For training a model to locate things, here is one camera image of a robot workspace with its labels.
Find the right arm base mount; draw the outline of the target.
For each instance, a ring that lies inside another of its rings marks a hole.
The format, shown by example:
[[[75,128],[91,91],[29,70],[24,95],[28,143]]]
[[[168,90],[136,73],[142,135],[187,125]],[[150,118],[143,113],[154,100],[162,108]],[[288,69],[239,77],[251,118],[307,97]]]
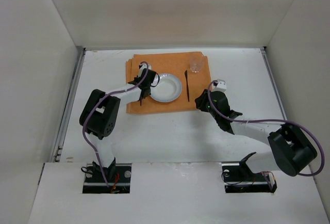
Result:
[[[253,173],[246,162],[256,152],[248,154],[240,161],[223,162],[221,179],[226,193],[275,193],[277,181],[270,171]]]

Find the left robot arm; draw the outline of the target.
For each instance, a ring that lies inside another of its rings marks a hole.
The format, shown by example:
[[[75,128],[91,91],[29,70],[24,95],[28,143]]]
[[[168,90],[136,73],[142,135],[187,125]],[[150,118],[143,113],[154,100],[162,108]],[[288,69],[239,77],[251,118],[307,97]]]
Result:
[[[128,82],[124,87],[113,90],[109,93],[94,89],[85,104],[79,118],[82,126],[82,135],[96,155],[96,162],[93,163],[94,170],[101,173],[106,180],[110,180],[115,171],[116,159],[111,162],[103,162],[100,152],[95,144],[89,140],[92,135],[99,140],[108,137],[116,124],[119,108],[132,102],[141,102],[151,95],[151,89],[160,82],[160,76],[155,71],[142,68],[133,81]]]

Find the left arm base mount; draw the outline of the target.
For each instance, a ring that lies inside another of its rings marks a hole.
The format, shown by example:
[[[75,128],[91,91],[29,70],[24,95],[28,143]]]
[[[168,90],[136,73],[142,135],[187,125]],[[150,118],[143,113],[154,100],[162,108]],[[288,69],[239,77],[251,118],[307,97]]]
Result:
[[[83,194],[129,194],[132,164],[116,164],[114,175],[107,179],[106,185],[101,172],[93,168],[92,164],[81,167],[85,174]]]

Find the orange cloth napkin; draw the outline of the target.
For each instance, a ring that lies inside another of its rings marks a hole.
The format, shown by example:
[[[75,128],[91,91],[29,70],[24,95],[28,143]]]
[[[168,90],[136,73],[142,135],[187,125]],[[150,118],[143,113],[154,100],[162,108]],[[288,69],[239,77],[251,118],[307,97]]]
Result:
[[[182,92],[178,99],[170,103],[160,103],[147,97],[140,102],[133,102],[126,105],[128,114],[155,114],[196,110],[195,99],[208,87],[211,82],[208,58],[204,56],[203,68],[198,73],[190,71],[190,56],[203,55],[202,52],[167,53],[167,54],[135,54],[132,59],[126,62],[126,81],[130,82],[138,75],[139,64],[146,61],[151,65],[152,70],[158,74],[170,73],[178,77],[182,84]],[[187,100],[186,80],[184,72],[188,70],[188,83],[190,102]]]

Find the clear plastic cup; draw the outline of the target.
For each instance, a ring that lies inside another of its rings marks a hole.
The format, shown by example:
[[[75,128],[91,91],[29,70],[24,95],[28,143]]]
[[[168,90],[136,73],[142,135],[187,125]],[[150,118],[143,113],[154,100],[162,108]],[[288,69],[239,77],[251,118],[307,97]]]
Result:
[[[198,73],[202,70],[205,58],[204,55],[192,55],[190,56],[190,71]]]

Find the white paper plate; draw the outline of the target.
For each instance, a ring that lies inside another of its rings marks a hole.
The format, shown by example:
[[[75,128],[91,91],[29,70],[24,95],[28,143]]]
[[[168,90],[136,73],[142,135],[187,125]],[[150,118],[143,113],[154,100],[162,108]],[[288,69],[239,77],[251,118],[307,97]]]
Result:
[[[182,83],[173,74],[162,73],[156,77],[156,86],[151,88],[150,97],[160,103],[169,103],[178,99],[182,93]]]

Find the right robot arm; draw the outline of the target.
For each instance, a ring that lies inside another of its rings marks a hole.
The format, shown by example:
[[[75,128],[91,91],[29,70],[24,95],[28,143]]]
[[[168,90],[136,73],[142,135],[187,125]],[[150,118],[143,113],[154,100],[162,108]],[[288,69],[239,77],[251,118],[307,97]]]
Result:
[[[225,93],[219,89],[204,89],[195,99],[196,108],[210,113],[218,127],[232,135],[240,135],[262,142],[270,147],[263,154],[251,152],[241,160],[243,167],[252,173],[280,170],[286,175],[304,176],[302,170],[317,156],[321,157],[319,169],[309,173],[318,175],[324,168],[324,151],[307,128],[281,119],[249,120],[230,108]]]

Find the black plastic knife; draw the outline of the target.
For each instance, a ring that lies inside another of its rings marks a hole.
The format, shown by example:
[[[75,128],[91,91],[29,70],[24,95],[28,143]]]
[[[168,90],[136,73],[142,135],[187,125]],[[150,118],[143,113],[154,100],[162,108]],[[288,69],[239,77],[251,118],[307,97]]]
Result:
[[[186,80],[186,92],[187,92],[187,100],[190,102],[190,92],[189,92],[189,83],[188,83],[188,70],[184,72],[185,80]]]

